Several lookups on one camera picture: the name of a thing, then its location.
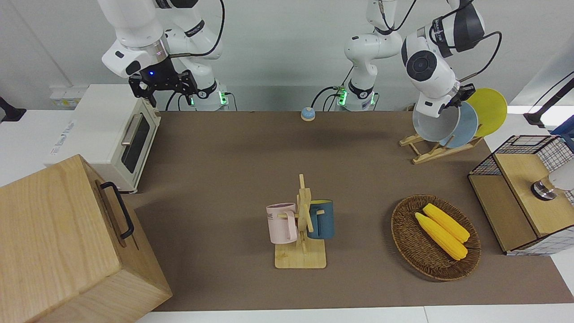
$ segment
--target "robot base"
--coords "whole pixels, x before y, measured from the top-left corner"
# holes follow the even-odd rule
[[[372,110],[375,103],[373,100],[374,95],[375,92],[371,92],[365,99],[359,99],[355,95],[347,94],[344,105],[341,105],[340,101],[337,104],[348,111],[369,111]]]
[[[181,111],[218,111],[227,110],[228,100],[227,96],[224,94],[227,91],[227,87],[218,81],[218,86],[210,94],[209,97],[205,99],[199,98],[197,95],[193,96],[193,105],[188,106],[187,104],[181,105]]]

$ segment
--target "white bowl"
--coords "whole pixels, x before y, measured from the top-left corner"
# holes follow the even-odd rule
[[[443,109],[438,118],[426,116],[417,110],[413,112],[414,130],[426,141],[438,142],[449,137],[459,119],[460,111],[454,106]]]

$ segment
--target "oven door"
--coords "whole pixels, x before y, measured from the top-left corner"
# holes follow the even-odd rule
[[[121,157],[116,167],[122,176],[128,179],[131,187],[121,187],[123,191],[134,191],[137,188],[141,171],[156,135],[157,126],[143,103],[135,109],[127,131],[122,139]]]

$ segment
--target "corn cob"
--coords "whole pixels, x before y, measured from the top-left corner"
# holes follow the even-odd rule
[[[468,250],[462,243],[456,240],[443,227],[434,222],[431,218],[416,212],[418,224],[443,250],[445,250],[454,260],[460,260],[466,257]]]
[[[425,214],[433,219],[436,223],[442,226],[448,233],[452,234],[461,243],[465,243],[470,238],[470,233],[463,228],[458,222],[455,221],[447,213],[444,213],[441,209],[436,207],[434,204],[428,203],[423,209]]]

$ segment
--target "green indicator light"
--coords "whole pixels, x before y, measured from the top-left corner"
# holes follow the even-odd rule
[[[341,95],[339,96],[339,105],[345,106],[346,102],[347,102],[347,91],[343,90]]]
[[[225,94],[219,92],[219,99],[220,99],[222,105],[227,104],[227,97],[225,96]]]

